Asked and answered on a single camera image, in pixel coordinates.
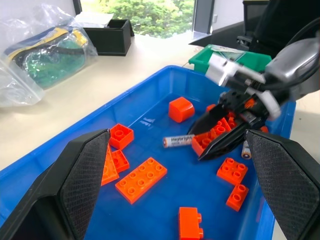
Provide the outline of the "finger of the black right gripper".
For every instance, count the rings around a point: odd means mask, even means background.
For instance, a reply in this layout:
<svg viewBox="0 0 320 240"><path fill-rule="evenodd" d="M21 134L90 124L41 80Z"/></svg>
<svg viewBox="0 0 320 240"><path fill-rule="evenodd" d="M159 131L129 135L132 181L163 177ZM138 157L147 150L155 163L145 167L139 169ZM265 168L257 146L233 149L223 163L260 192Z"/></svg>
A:
<svg viewBox="0 0 320 240"><path fill-rule="evenodd" d="M247 123L241 123L229 132L222 133L213 140L198 157L199 161L219 158L238 147L245 141Z"/></svg>
<svg viewBox="0 0 320 240"><path fill-rule="evenodd" d="M201 115L189 128L188 135L199 135L210 131L222 118L228 114L222 104L218 104Z"/></svg>

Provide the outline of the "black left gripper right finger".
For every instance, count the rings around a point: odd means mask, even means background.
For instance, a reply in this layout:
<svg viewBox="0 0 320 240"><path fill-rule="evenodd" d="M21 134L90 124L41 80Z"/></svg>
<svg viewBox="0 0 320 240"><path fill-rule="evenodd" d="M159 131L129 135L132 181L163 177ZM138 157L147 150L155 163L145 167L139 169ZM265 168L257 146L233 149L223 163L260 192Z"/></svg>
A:
<svg viewBox="0 0 320 240"><path fill-rule="evenodd" d="M296 141L247 130L264 198L288 240L320 238L320 165Z"/></svg>

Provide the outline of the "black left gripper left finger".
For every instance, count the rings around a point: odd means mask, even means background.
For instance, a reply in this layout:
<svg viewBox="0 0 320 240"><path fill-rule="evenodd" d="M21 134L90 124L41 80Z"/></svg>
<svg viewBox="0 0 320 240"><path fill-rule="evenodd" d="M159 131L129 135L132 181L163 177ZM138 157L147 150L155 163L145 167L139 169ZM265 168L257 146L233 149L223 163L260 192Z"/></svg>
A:
<svg viewBox="0 0 320 240"><path fill-rule="evenodd" d="M110 131L68 142L0 228L2 240L82 240L100 191Z"/></svg>

